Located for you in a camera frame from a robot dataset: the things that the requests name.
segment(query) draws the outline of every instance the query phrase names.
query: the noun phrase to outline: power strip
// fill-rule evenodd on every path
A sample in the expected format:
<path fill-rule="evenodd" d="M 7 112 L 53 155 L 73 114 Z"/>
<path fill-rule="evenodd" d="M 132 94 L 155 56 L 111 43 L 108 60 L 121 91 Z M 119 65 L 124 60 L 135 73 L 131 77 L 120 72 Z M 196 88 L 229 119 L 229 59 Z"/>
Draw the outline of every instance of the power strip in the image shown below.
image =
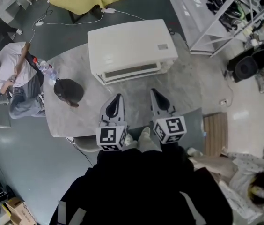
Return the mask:
<path fill-rule="evenodd" d="M 115 13 L 115 9 L 114 8 L 102 8 L 101 10 L 102 13 Z"/>
<path fill-rule="evenodd" d="M 38 21 L 37 23 L 35 23 L 35 25 L 36 26 L 41 26 L 41 25 L 43 25 L 43 23 L 44 23 L 43 21 Z"/>

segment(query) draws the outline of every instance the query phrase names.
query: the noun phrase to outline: black jacket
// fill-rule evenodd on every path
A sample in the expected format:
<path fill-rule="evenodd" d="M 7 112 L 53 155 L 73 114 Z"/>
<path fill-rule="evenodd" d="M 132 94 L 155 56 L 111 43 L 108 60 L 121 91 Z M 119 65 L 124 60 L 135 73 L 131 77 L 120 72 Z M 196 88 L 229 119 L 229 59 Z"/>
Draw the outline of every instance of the black jacket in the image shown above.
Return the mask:
<path fill-rule="evenodd" d="M 176 144 L 164 145 L 162 151 L 101 151 L 98 163 L 61 199 L 66 202 L 66 224 L 80 207 L 86 211 L 83 225 L 195 225 L 183 191 L 208 225 L 231 225 L 232 210 L 211 174 L 206 169 L 194 172 Z M 57 210 L 50 224 L 57 224 Z"/>

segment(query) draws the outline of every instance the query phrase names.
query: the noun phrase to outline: cardboard box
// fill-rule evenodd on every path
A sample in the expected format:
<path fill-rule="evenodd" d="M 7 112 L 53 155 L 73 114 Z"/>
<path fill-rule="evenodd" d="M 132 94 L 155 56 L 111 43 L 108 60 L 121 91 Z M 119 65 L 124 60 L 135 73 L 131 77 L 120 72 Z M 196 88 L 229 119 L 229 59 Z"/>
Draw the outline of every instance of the cardboard box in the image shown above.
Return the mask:
<path fill-rule="evenodd" d="M 21 199 L 14 197 L 6 202 L 9 210 L 11 211 L 10 220 L 14 225 L 34 225 L 35 219 L 29 212 L 25 202 Z"/>

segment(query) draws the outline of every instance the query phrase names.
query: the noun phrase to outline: shoe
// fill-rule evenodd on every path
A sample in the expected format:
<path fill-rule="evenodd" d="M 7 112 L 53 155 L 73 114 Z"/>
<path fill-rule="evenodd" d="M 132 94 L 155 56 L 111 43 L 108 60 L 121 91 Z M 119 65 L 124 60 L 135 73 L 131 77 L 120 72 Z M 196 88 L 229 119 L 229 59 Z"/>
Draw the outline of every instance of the shoe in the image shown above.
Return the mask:
<path fill-rule="evenodd" d="M 38 94 L 38 97 L 40 98 L 40 101 L 42 102 L 42 110 L 44 110 L 44 93 Z"/>
<path fill-rule="evenodd" d="M 195 148 L 189 147 L 187 149 L 187 155 L 189 157 L 201 157 L 203 156 L 203 153 L 201 153 L 199 150 L 196 150 Z"/>
<path fill-rule="evenodd" d="M 141 134 L 148 134 L 148 136 L 150 136 L 151 135 L 151 129 L 149 128 L 149 127 L 145 127 L 143 130 L 142 130 L 142 132 L 141 132 Z"/>
<path fill-rule="evenodd" d="M 21 35 L 21 34 L 23 33 L 23 31 L 22 31 L 21 29 L 18 29 L 18 30 L 16 31 L 16 33 L 19 34 L 19 35 Z"/>
<path fill-rule="evenodd" d="M 134 141 L 134 140 L 133 140 L 132 136 L 131 136 L 130 134 L 128 134 L 128 135 L 126 136 L 126 138 L 125 138 L 124 144 L 125 144 L 126 146 L 129 146 L 133 141 Z"/>

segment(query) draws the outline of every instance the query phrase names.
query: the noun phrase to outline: marble table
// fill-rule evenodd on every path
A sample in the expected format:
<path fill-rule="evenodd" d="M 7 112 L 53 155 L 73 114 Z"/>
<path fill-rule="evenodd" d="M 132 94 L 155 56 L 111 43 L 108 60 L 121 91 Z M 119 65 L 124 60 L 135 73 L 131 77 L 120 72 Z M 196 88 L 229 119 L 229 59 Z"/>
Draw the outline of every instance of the marble table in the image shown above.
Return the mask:
<path fill-rule="evenodd" d="M 120 93 L 125 101 L 125 120 L 130 128 L 146 126 L 152 120 L 150 89 L 156 88 L 175 105 L 181 114 L 202 105 L 198 76 L 191 64 L 188 47 L 179 34 L 172 36 L 179 58 L 166 74 L 153 75 L 103 86 L 91 74 L 88 44 L 66 51 L 49 63 L 59 72 L 59 78 L 70 78 L 81 84 L 84 96 L 78 108 L 58 99 L 53 86 L 44 80 L 44 102 L 50 132 L 54 137 L 95 135 L 101 106 Z"/>

